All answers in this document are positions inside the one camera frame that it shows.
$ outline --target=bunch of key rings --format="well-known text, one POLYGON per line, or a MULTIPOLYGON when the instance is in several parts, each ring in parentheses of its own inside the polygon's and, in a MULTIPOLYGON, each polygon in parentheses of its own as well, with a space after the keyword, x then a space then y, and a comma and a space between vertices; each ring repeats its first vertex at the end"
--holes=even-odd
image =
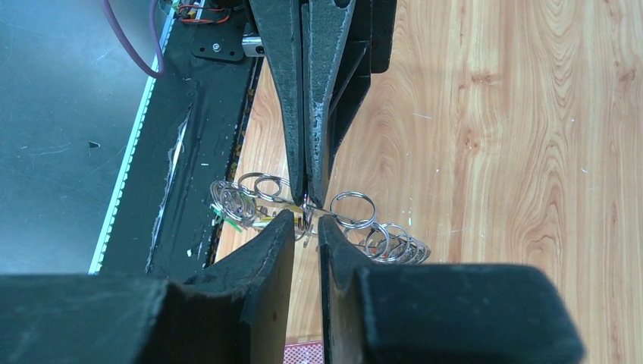
POLYGON ((431 250, 423 242, 409 235, 403 227, 394 223, 380 224, 376 222, 377 207, 373 200, 364 193, 356 191, 342 192, 333 197, 327 210, 313 206, 309 203, 308 198, 304 199, 302 206, 297 206, 292 199, 281 196, 284 192, 284 186, 290 187, 290 182, 287 179, 261 172, 244 174, 239 178, 238 182, 217 180, 210 186, 212 205, 215 211, 231 224, 235 225, 234 222, 236 222, 245 228, 257 228, 258 230, 265 227, 277 213, 273 212, 272 215, 269 215, 268 208, 259 206, 257 200, 262 200, 268 205, 283 206, 283 208, 292 212, 299 213, 301 217, 296 218, 295 221, 299 232, 296 235, 296 240, 306 237, 304 246, 306 246, 308 239, 312 235, 316 235, 313 230, 312 217, 316 212, 320 212, 331 215, 344 229, 344 236, 376 262, 419 264, 431 255, 431 250), (244 181, 253 177, 256 180, 252 189, 243 184, 244 181), (275 184, 277 191, 274 193, 262 191, 260 186, 267 182, 275 184), (373 209, 371 217, 355 219, 335 212, 335 203, 348 197, 366 201, 373 209), (352 231, 368 232, 364 239, 356 243, 351 241, 355 240, 352 239, 354 237, 354 234, 351 234, 352 231))

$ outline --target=wood grain surface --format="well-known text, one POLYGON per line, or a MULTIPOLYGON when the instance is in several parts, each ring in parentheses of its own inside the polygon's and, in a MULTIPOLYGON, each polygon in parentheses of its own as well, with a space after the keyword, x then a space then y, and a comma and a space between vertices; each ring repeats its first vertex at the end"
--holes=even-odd
MULTIPOLYGON (((399 0, 391 67, 337 155, 439 262, 535 265, 588 362, 643 362, 641 0, 399 0)), ((266 68, 237 177, 287 176, 266 68)), ((364 214, 363 206, 343 212, 364 214)), ((226 227, 218 259, 249 238, 226 227)), ((315 244, 297 247, 287 335, 322 334, 315 244)))

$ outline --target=wooden floor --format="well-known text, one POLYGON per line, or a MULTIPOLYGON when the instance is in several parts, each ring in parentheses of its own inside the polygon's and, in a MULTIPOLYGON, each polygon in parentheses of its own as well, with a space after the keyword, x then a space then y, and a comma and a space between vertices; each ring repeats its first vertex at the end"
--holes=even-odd
MULTIPOLYGON (((391 67, 329 196, 370 195, 381 222, 429 244, 429 264, 538 266, 589 362, 643 362, 641 0, 398 3, 391 67)), ((271 82, 265 71, 237 177, 287 176, 271 82)), ((218 258, 248 238, 226 227, 218 258)), ((314 243, 297 247, 290 341, 322 333, 317 264, 314 243)))

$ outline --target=serrated white edge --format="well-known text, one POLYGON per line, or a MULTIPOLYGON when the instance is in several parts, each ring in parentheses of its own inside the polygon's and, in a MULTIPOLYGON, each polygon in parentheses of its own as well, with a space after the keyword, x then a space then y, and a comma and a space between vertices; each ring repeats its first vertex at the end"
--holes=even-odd
MULTIPOLYGON (((174 10, 170 10, 170 14, 165 19, 165 25, 163 26, 163 31, 161 32, 161 48, 163 52, 165 51, 165 46, 168 44, 168 39, 170 37, 170 32, 172 25, 174 24, 174 10)), ((158 59, 154 57, 152 63, 152 69, 157 69, 158 59)), ((109 206, 107 212, 105 213, 105 220, 102 223, 101 232, 99 235, 98 242, 96 243, 96 249, 94 250, 94 256, 92 258, 92 263, 89 265, 88 273, 90 275, 97 274, 102 267, 102 260, 105 256, 105 250, 107 249, 107 244, 109 243, 109 237, 111 235, 111 226, 114 224, 114 217, 118 211, 118 205, 121 203, 121 196, 123 195, 123 188, 125 187, 125 181, 127 180, 127 174, 130 171, 130 163, 136 150, 136 144, 139 141, 140 131, 143 128, 143 121, 147 113, 147 107, 149 105, 149 100, 152 97, 152 90, 156 84, 156 79, 152 77, 147 78, 147 83, 145 89, 143 90, 143 95, 141 97, 141 102, 139 104, 138 112, 136 113, 136 118, 134 119, 134 125, 132 126, 132 131, 130 133, 130 139, 127 142, 127 148, 125 149, 125 154, 123 156, 123 161, 121 163, 121 169, 118 172, 118 177, 116 178, 116 184, 114 185, 114 191, 111 193, 111 200, 109 201, 109 206)))

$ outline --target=red mesh mat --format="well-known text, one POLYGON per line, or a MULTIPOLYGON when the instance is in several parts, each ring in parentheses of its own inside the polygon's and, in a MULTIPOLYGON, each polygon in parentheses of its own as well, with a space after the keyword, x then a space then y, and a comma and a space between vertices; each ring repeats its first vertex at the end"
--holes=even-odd
POLYGON ((324 346, 321 341, 286 345, 284 364, 324 364, 324 346))

